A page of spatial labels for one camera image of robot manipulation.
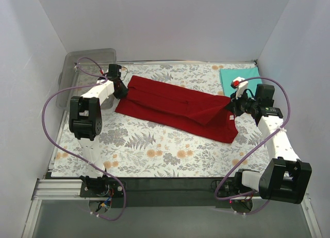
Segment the red t shirt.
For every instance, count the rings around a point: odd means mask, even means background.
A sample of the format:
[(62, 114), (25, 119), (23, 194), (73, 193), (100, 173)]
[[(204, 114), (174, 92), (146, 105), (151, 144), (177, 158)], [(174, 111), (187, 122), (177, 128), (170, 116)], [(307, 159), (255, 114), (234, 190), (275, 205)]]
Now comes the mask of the red t shirt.
[(231, 144), (238, 131), (230, 99), (133, 76), (116, 112)]

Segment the clear plastic bin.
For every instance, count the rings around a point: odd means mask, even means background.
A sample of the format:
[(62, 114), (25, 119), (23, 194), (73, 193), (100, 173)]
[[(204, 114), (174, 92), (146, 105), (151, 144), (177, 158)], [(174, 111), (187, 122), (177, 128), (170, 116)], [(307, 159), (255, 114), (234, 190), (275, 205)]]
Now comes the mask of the clear plastic bin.
[(64, 59), (58, 89), (95, 84), (100, 75), (99, 66), (106, 70), (106, 66), (116, 60), (115, 49), (70, 52)]

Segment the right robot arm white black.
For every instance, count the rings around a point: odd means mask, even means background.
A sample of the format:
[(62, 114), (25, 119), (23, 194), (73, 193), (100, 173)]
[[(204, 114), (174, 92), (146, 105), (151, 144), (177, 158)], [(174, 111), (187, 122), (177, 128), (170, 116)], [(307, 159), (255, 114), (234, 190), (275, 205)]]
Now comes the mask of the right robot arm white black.
[(234, 191), (245, 195), (251, 190), (259, 192), (262, 199), (299, 204), (305, 195), (312, 173), (309, 163), (302, 162), (292, 148), (287, 133), (281, 128), (284, 123), (281, 110), (274, 107), (272, 85), (258, 84), (255, 95), (248, 96), (248, 84), (234, 80), (231, 86), (235, 93), (230, 96), (226, 109), (234, 115), (250, 114), (266, 140), (270, 161), (261, 172), (240, 169), (233, 182)]

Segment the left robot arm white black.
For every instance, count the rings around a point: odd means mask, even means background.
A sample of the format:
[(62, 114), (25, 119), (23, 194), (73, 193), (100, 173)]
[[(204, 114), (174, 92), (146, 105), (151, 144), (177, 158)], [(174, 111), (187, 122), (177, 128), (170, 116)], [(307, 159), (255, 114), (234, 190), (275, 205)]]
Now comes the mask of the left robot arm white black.
[(107, 176), (103, 173), (105, 167), (97, 138), (103, 126), (101, 105), (112, 102), (114, 98), (127, 96), (128, 89), (121, 80), (122, 68), (110, 64), (104, 76), (97, 80), (96, 86), (70, 99), (69, 129), (82, 148), (82, 157), (88, 161), (87, 173), (80, 179), (88, 190), (100, 197), (106, 196), (110, 190)]

